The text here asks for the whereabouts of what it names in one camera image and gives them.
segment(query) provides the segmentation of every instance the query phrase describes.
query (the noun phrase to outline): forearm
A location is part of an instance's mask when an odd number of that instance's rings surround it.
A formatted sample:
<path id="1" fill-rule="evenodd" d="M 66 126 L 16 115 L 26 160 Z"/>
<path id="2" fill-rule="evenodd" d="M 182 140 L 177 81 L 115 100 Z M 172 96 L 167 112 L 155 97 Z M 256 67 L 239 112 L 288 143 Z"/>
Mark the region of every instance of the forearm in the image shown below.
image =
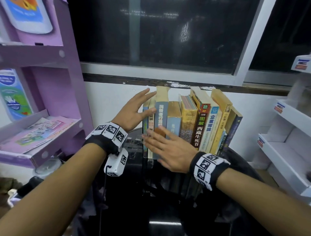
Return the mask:
<path id="1" fill-rule="evenodd" d="M 281 191 L 230 168 L 216 186 L 273 235 L 311 235 L 311 207 Z"/>
<path id="2" fill-rule="evenodd" d="M 1 235 L 61 235 L 105 158 L 96 144 L 82 147 L 0 220 Z"/>

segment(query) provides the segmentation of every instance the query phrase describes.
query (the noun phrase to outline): hand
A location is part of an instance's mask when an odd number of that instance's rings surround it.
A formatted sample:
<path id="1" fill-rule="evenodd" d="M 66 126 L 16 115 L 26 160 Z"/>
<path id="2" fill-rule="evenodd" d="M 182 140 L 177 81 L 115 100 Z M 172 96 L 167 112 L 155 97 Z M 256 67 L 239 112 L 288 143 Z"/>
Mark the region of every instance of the hand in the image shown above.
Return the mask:
<path id="1" fill-rule="evenodd" d="M 172 172 L 188 173 L 191 161 L 198 151 L 190 143 L 169 132 L 163 126 L 159 126 L 159 129 L 169 136 L 170 140 L 151 130 L 147 130 L 150 136 L 142 136 L 144 139 L 143 144 L 150 151 L 162 157 L 158 162 L 165 168 Z"/>
<path id="2" fill-rule="evenodd" d="M 129 132 L 134 129 L 144 118 L 154 114 L 156 112 L 155 108 L 138 113 L 138 109 L 142 106 L 142 104 L 156 94 L 156 92 L 146 94 L 149 90 L 150 89 L 147 88 L 132 97 L 111 122 L 121 126 L 126 132 Z"/>

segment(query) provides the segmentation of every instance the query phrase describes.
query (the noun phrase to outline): wristband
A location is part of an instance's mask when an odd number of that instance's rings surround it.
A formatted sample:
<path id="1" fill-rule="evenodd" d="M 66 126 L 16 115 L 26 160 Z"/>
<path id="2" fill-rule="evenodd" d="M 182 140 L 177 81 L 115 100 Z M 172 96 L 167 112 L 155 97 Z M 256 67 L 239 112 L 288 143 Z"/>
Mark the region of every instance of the wristband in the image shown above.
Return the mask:
<path id="1" fill-rule="evenodd" d="M 216 187 L 218 177 L 230 166 L 230 162 L 213 154 L 198 152 L 191 164 L 190 173 L 196 181 L 212 191 Z"/>
<path id="2" fill-rule="evenodd" d="M 122 150 L 122 144 L 128 136 L 122 127 L 115 123 L 108 122 L 98 126 L 87 137 L 83 144 L 95 143 L 100 146 L 107 155 L 118 154 Z"/>

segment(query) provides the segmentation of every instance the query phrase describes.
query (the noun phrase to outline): row of books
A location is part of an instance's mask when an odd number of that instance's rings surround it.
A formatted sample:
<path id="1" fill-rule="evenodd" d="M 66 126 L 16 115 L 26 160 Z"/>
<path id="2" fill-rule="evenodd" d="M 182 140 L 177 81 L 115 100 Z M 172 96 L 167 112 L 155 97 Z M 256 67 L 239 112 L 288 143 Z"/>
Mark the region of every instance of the row of books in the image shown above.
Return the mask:
<path id="1" fill-rule="evenodd" d="M 156 88 L 156 96 L 143 105 L 143 110 L 157 109 L 154 115 L 143 121 L 143 133 L 149 128 L 165 137 L 158 129 L 162 125 L 197 150 L 222 156 L 243 118 L 226 95 L 213 89 L 208 96 L 199 87 L 190 87 L 190 95 L 179 95 L 179 101 L 169 101 L 169 88 Z M 159 156 L 144 146 L 144 158 L 158 159 Z"/>

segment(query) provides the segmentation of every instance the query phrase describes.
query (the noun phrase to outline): dark window glass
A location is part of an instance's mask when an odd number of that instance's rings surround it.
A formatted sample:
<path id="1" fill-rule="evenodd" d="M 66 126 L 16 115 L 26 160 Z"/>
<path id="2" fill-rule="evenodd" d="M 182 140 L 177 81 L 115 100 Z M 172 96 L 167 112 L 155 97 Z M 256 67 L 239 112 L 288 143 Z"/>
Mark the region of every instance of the dark window glass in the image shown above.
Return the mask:
<path id="1" fill-rule="evenodd" d="M 277 0 L 250 69 L 293 72 L 296 56 L 311 52 L 311 0 Z"/>
<path id="2" fill-rule="evenodd" d="M 71 0 L 81 61 L 234 73 L 259 0 Z"/>

